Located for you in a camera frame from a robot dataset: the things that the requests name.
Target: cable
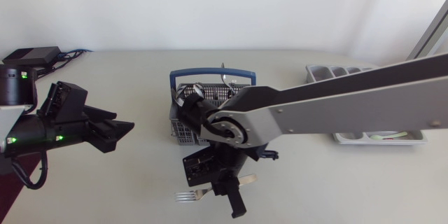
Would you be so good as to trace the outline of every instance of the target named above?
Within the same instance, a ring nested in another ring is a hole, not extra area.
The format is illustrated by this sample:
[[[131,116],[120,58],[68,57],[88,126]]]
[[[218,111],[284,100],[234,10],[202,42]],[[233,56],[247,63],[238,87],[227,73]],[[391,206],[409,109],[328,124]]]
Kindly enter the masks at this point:
[[[91,50],[87,50],[87,49],[76,49],[76,50],[71,50],[69,52],[61,52],[58,56],[57,56],[57,61],[58,62],[65,62],[60,66],[56,66],[56,67],[51,67],[48,69],[42,69],[37,71],[37,79],[43,78],[45,76],[47,76],[48,74],[51,74],[53,72],[55,72],[56,70],[61,69],[62,67],[65,67],[65,65],[67,65],[70,61],[76,59],[77,57],[81,56],[83,53],[85,52],[92,52]]]
[[[15,157],[11,158],[11,164],[13,166],[14,172],[17,174],[19,179],[23,182],[23,184],[28,187],[29,189],[37,190],[43,186],[45,181],[47,180],[47,172],[48,172],[48,159],[47,159],[47,152],[42,151],[41,152],[41,176],[39,177],[39,180],[36,183],[33,183],[31,179],[29,178],[29,175],[25,169],[23,169],[22,165],[20,164],[19,160],[17,160]]]

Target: gray plastic basket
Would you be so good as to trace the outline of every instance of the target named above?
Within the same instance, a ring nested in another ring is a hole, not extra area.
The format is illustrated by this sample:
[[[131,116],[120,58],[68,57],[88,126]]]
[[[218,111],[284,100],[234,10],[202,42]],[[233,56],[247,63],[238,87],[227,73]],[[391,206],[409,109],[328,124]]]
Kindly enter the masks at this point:
[[[170,85],[174,88],[176,85],[175,78],[179,76],[189,76],[197,74],[226,74],[231,76],[242,76],[251,79],[250,85],[256,84],[256,75],[251,71],[238,70],[238,69],[225,69],[225,68],[201,68],[201,69],[183,69],[178,71],[173,71],[170,73]],[[193,88],[194,83],[182,83],[177,86],[179,89],[182,86],[186,86],[183,91],[185,97],[196,93]],[[228,99],[228,94],[230,89],[223,83],[200,83],[204,88],[204,98],[212,103],[213,105],[219,107]],[[238,93],[242,88],[250,86],[249,84],[231,84],[233,90]],[[196,143],[201,146],[208,146],[210,143],[206,139],[198,137],[194,132],[184,126],[177,118],[177,105],[171,103],[171,109],[169,111],[169,119],[171,120],[171,135],[177,138],[179,145],[182,146],[192,146]]]

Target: metal fork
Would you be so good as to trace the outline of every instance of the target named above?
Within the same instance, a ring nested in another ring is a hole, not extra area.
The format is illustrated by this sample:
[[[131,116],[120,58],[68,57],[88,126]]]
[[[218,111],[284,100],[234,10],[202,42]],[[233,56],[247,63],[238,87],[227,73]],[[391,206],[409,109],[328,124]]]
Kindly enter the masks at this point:
[[[255,174],[250,174],[250,175],[238,178],[240,186],[246,185],[248,183],[252,183],[256,180],[257,180],[257,175],[255,175]],[[195,202],[197,200],[202,199],[203,196],[206,195],[208,192],[210,192],[212,189],[213,189],[212,187],[209,187],[207,189],[193,190],[190,192],[176,192],[176,194],[175,194],[176,202]]]

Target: table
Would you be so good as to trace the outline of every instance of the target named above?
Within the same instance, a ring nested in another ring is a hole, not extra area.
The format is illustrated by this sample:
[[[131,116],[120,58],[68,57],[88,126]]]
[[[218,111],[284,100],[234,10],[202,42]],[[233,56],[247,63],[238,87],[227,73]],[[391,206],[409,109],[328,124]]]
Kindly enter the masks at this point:
[[[227,197],[212,194],[175,203],[175,192],[192,189],[181,160],[201,147],[179,146],[170,136],[169,72],[221,62],[254,71],[259,85],[278,89],[305,83],[306,64],[371,66],[301,50],[88,53],[37,81],[39,105],[51,83],[75,83],[89,91],[87,105],[116,112],[135,128],[112,153],[88,143],[50,150],[46,184],[24,189],[4,223],[448,223],[444,129],[425,131],[424,146],[341,146],[329,134],[282,136],[268,146],[279,160],[248,159],[240,173],[258,175],[240,189],[246,215],[232,220]],[[219,83],[205,77],[195,81]]]

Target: blue basket handle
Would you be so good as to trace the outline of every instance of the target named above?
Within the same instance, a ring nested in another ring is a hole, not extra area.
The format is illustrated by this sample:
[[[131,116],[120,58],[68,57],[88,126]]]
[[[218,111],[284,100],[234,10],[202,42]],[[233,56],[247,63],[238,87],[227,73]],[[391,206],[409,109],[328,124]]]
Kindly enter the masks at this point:
[[[192,68],[192,69],[181,69],[171,71],[169,73],[169,85],[172,89],[176,89],[176,77],[190,76],[198,74],[226,74],[231,76],[240,76],[251,79],[251,85],[256,85],[256,75],[252,71],[245,71],[240,69],[228,69],[220,67],[202,67],[202,68]]]

